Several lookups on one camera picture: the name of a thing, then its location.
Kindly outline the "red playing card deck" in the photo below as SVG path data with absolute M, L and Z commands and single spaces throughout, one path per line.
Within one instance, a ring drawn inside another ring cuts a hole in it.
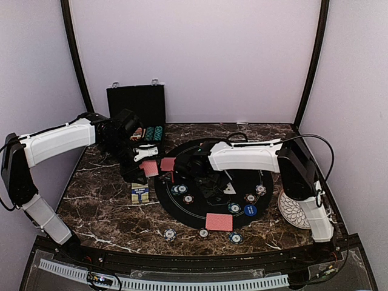
M 155 160 L 143 161 L 139 167 L 143 169 L 147 178 L 159 175 L 158 164 Z

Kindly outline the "dealt red cards front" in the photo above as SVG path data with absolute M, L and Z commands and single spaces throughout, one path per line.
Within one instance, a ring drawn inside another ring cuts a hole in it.
M 207 230 L 231 232 L 233 230 L 233 216 L 220 213 L 208 213 L 206 215 L 205 228 Z

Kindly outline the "dealt red card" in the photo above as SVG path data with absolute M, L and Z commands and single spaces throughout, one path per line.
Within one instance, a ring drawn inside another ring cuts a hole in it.
M 163 172 L 171 172 L 174 169 L 175 157 L 165 157 L 161 160 L 160 168 Z

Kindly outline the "blue small blind button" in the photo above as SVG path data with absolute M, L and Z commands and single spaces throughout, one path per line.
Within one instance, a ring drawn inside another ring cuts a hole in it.
M 253 204 L 245 205 L 244 214 L 249 217 L 256 216 L 258 214 L 258 209 Z

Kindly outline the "red triangle dealer marker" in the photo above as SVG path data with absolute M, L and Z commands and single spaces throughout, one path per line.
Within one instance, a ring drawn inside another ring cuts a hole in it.
M 168 172 L 163 173 L 163 174 L 159 177 L 159 180 L 165 181 L 165 182 L 174 183 L 174 175 L 173 175 L 173 171 L 168 171 Z

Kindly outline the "blue white chip mat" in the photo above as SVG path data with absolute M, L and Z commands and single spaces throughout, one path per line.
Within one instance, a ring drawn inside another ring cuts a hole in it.
M 255 187 L 255 192 L 259 196 L 264 196 L 267 193 L 266 188 L 261 184 Z

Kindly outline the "red white chip stack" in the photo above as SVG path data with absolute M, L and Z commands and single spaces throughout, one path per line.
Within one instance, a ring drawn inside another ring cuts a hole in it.
M 209 231 L 207 229 L 200 229 L 198 235 L 200 238 L 207 238 L 209 236 Z

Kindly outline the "blue green chip stack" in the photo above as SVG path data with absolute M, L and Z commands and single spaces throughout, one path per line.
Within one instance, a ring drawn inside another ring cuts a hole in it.
M 241 244 L 244 241 L 242 234 L 238 232 L 230 232 L 228 239 L 232 244 Z

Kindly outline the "blue white chip stack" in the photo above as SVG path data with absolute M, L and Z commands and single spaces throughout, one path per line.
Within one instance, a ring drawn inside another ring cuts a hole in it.
M 166 241 L 174 241 L 176 239 L 176 232 L 173 229 L 166 229 L 163 236 Z

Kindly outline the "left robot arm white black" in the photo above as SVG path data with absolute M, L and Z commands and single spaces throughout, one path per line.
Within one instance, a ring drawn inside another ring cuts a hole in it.
M 130 110 L 123 110 L 116 118 L 85 112 L 76 119 L 40 132 L 6 137 L 2 147 L 1 177 L 14 209 L 25 214 L 55 243 L 72 264 L 85 260 L 85 250 L 74 241 L 77 236 L 39 194 L 30 169 L 40 162 L 81 147 L 97 145 L 121 167 L 126 182 L 147 182 L 140 163 L 156 156 L 156 145 L 139 145 L 130 138 L 141 127 L 139 118 Z

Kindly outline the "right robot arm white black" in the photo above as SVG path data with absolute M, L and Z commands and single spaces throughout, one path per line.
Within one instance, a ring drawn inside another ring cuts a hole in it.
M 218 191 L 235 193 L 231 170 L 263 170 L 281 175 L 284 193 L 302 208 L 317 243 L 309 250 L 315 263 L 322 263 L 333 252 L 330 240 L 334 223 L 323 206 L 326 179 L 302 141 L 302 136 L 270 141 L 231 142 L 206 139 L 193 153 L 179 155 L 174 171 L 202 187 L 206 198 Z

